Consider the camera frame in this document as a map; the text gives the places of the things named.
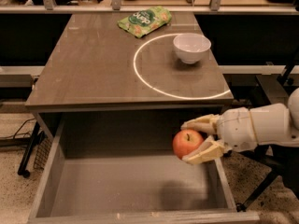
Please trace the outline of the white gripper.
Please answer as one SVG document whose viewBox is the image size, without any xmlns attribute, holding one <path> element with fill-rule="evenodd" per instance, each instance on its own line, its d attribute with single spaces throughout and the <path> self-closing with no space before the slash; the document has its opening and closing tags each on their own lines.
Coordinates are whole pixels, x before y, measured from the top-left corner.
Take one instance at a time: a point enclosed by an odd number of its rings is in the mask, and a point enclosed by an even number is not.
<svg viewBox="0 0 299 224">
<path fill-rule="evenodd" d="M 245 107 L 227 110 L 221 116 L 209 114 L 185 121 L 180 129 L 217 134 L 220 139 L 215 140 L 210 135 L 199 148 L 183 156 L 182 160 L 188 164 L 200 164 L 222 157 L 225 145 L 235 152 L 257 147 L 250 112 Z"/>
</svg>

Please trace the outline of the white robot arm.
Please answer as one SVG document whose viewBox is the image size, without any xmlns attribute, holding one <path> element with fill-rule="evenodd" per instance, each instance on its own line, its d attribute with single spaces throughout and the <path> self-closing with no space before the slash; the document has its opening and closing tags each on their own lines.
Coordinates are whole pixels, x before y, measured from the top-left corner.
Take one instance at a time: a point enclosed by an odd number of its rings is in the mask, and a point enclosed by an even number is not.
<svg viewBox="0 0 299 224">
<path fill-rule="evenodd" d="M 207 134 L 199 148 L 183 156 L 182 160 L 188 164 L 212 161 L 230 150 L 243 152 L 270 144 L 299 147 L 299 89 L 290 95 L 285 105 L 229 109 L 221 115 L 210 114 L 186 121 L 181 129 Z"/>
</svg>

